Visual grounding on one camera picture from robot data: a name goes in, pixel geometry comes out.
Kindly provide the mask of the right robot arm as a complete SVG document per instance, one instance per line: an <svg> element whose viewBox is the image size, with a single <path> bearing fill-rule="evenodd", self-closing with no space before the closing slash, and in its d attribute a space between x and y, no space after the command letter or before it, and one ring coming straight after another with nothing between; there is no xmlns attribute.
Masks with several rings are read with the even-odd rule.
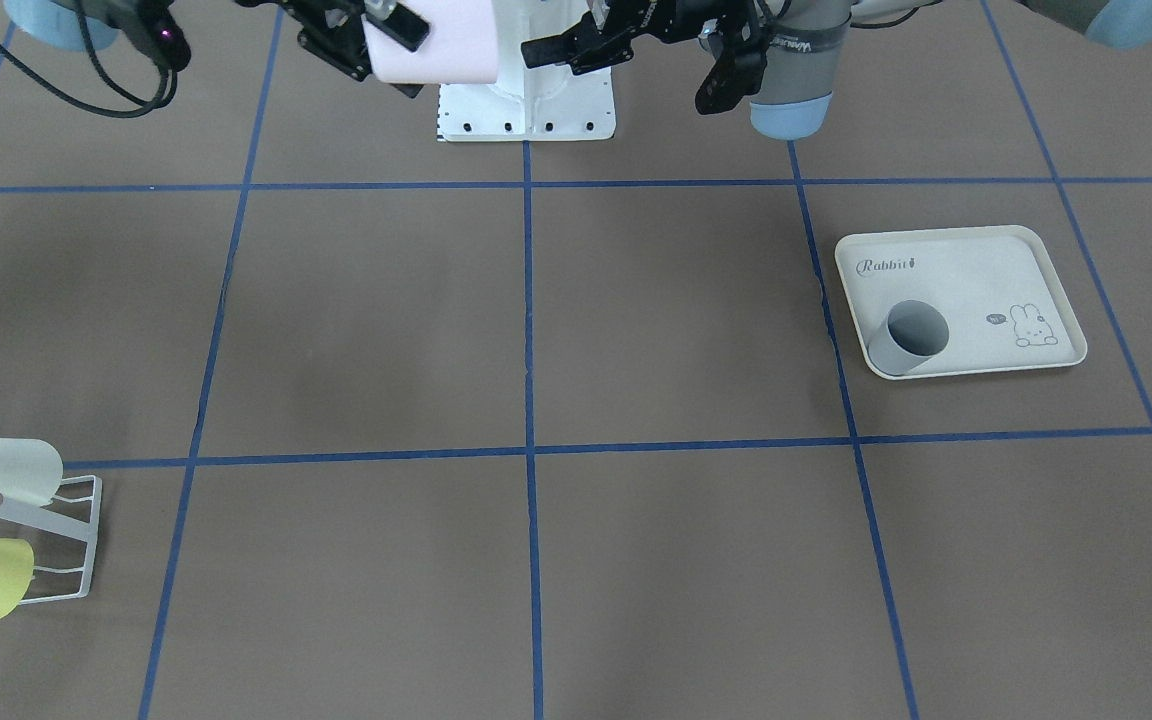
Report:
<svg viewBox="0 0 1152 720"><path fill-rule="evenodd" d="M278 1L300 23L302 50L356 82L372 73L365 29L379 31L415 53L431 26L399 1ZM157 68L187 68L191 50L169 1L5 1L3 10L24 32L59 50L105 50L118 37L131 41Z"/></svg>

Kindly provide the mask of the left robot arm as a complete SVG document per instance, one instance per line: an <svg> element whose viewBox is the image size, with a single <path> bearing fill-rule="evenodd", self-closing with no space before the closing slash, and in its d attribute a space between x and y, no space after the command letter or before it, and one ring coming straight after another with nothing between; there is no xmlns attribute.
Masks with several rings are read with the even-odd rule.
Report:
<svg viewBox="0 0 1152 720"><path fill-rule="evenodd" d="M630 61L641 38L696 41L710 58L694 96L703 118L738 106L774 141L799 141L823 128L838 73L861 35L929 40L905 23L933 1L590 1L573 26L526 38L526 68L563 67L585 76Z"/></svg>

